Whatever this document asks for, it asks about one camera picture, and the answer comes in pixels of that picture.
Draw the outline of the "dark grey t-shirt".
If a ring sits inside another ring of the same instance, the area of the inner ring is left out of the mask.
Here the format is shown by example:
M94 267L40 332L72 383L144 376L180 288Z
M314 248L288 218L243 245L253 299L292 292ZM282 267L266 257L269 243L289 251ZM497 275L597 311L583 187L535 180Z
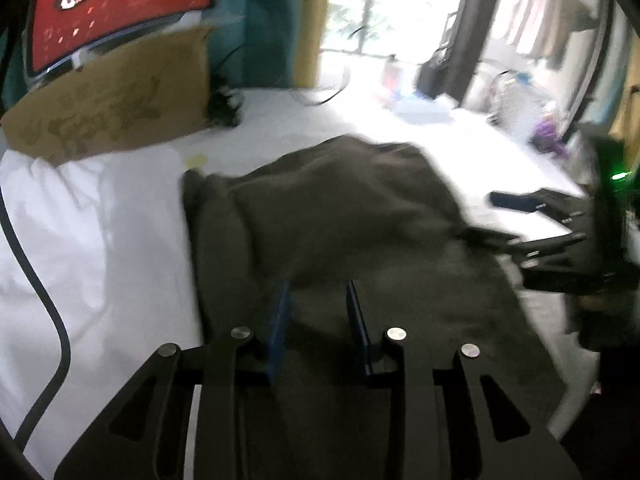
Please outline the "dark grey t-shirt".
M382 477L392 385L360 376L345 286L356 280L370 331L403 327L421 370L477 344L540 424L564 387L506 271L466 240L461 208L410 144L354 136L286 154L242 177L186 172L198 306L207 338L292 288L295 323L276 383L247 401L254 479Z

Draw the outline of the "hanging pink clothes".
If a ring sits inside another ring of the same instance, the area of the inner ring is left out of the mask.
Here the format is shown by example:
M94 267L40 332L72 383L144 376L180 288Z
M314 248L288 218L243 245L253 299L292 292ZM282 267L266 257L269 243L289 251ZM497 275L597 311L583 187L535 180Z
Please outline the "hanging pink clothes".
M574 32L597 27L598 19L582 0L516 0L504 39L517 54L545 60L557 72Z

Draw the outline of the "purple toy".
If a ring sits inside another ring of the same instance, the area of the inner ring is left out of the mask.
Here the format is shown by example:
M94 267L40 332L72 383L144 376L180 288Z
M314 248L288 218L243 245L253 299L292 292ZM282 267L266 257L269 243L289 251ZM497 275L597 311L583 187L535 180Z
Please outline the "purple toy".
M541 154L552 154L555 157L567 158L565 146L561 142L556 130L555 122L551 118L544 118L536 125L529 144Z

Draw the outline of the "yellow curtain right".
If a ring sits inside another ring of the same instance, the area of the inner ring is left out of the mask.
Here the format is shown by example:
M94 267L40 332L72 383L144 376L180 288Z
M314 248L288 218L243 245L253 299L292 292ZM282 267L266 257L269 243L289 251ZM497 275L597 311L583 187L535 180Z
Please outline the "yellow curtain right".
M639 84L623 94L608 136L623 143L626 165L634 166L639 158Z

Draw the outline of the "yellow curtain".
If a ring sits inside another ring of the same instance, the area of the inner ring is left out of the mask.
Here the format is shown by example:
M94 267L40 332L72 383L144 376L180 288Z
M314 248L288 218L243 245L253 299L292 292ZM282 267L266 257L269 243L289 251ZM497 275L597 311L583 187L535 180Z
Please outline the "yellow curtain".
M623 94L608 136L623 143L626 165L634 166L639 158L639 84Z
M293 76L295 88L310 89L316 84L328 1L300 0Z

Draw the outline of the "white perforated basket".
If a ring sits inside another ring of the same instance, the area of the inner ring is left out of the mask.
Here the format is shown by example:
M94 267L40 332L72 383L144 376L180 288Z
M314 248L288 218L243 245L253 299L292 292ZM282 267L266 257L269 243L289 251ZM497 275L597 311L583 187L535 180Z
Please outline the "white perforated basket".
M526 143L544 118L546 104L546 96L525 75L518 74L499 87L492 122L518 142Z

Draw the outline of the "black charger adapter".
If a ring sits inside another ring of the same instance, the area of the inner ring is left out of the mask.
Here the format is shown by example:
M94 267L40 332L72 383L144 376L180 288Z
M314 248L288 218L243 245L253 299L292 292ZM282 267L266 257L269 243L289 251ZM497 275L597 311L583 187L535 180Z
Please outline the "black charger adapter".
M434 100L444 90L448 74L446 62L425 62L416 77L416 91Z

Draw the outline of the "white folded cloth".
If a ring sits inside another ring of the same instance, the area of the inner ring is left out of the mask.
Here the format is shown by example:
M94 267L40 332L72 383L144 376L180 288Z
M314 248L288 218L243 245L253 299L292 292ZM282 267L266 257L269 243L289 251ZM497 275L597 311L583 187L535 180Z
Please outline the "white folded cloth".
M25 450L44 478L161 344L202 341L183 171L163 145L56 167L2 157L12 226L70 336L70 372Z

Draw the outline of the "brown cardboard box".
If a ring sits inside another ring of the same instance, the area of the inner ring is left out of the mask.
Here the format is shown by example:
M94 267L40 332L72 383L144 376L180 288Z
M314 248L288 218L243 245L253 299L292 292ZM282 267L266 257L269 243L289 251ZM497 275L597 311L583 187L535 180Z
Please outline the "brown cardboard box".
M145 36L29 92L2 116L9 147L58 166L204 129L211 31Z

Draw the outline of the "teal curtain left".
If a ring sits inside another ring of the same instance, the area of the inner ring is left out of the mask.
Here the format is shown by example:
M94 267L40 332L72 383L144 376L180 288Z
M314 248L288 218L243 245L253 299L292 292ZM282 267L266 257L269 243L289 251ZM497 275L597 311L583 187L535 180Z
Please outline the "teal curtain left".
M302 0L216 0L210 67L235 88L290 88Z

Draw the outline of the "yellow curtain left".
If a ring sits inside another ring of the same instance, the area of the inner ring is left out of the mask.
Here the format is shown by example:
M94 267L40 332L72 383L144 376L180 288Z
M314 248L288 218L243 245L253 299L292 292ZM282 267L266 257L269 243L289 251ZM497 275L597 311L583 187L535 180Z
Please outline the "yellow curtain left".
M295 88L310 89L316 84L328 1L300 0L293 76Z

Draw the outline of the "red screen tablet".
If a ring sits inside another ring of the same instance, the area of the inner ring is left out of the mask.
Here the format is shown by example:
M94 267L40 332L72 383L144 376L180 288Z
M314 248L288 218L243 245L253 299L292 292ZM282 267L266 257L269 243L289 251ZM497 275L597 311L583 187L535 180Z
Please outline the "red screen tablet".
M70 62L81 48L145 32L216 0L32 0L24 40L24 71L37 79Z

